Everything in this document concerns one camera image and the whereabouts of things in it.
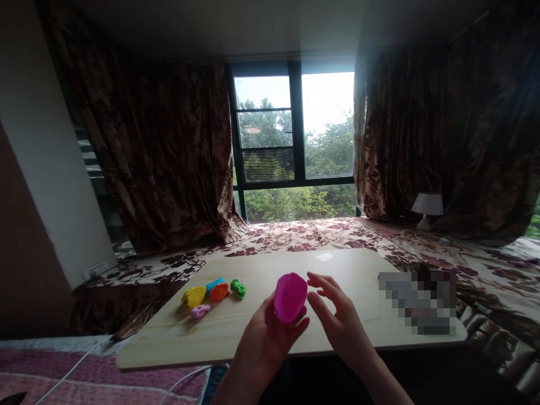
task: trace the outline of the right hand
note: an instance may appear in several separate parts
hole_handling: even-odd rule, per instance
[[[332,277],[308,272],[308,278],[308,285],[319,289],[308,293],[308,302],[321,320],[328,341],[344,363],[356,374],[361,374],[367,360],[377,354],[360,323],[353,302]],[[321,296],[334,303],[335,314],[330,312]]]

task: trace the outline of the play dough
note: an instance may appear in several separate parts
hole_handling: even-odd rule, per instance
[[[219,283],[210,292],[210,298],[212,301],[221,301],[223,298],[229,295],[229,284]]]
[[[187,306],[190,308],[198,307],[206,298],[206,287],[193,287],[187,290],[182,296],[182,303],[187,301]]]
[[[231,281],[231,291],[238,295],[238,298],[242,299],[246,295],[246,286],[237,279]]]
[[[224,283],[225,280],[222,279],[222,278],[218,278],[216,281],[213,281],[209,284],[206,284],[206,295],[207,296],[210,296],[210,292],[212,291],[212,288],[216,287],[217,284],[221,284],[221,283]]]
[[[200,319],[202,318],[203,316],[206,315],[206,313],[208,311],[210,311],[212,309],[211,306],[209,305],[200,305],[198,307],[195,307],[194,309],[191,310],[191,317],[193,319]]]
[[[283,323],[296,319],[308,295],[308,284],[296,273],[284,274],[277,281],[274,309]]]

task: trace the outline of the light pink play dough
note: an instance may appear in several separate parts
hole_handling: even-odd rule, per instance
[[[274,309],[277,318],[283,323],[290,323],[296,319],[304,307],[308,295],[308,285],[296,273],[284,274],[277,281]]]

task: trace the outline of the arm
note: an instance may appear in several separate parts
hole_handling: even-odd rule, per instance
[[[308,294],[308,301],[321,320],[335,352],[362,379],[371,399],[378,405],[412,405],[413,402],[373,348],[358,318],[353,302],[332,277],[308,272],[308,285],[318,288]],[[335,307],[331,314],[320,296]]]
[[[259,403],[289,350],[308,327],[306,311],[304,307],[300,312],[297,320],[301,321],[284,325],[274,313],[274,295],[266,298],[247,324],[212,404]]]

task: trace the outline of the curtain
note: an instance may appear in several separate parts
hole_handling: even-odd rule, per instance
[[[243,235],[223,66],[137,57],[65,2],[45,21],[137,253]]]
[[[418,192],[439,191],[438,229],[524,233],[540,188],[539,17],[538,2],[503,1],[448,46],[363,59],[365,215],[410,218]]]
[[[410,216],[419,191],[438,189],[438,62],[412,49],[358,56],[355,179],[359,208],[370,218]]]

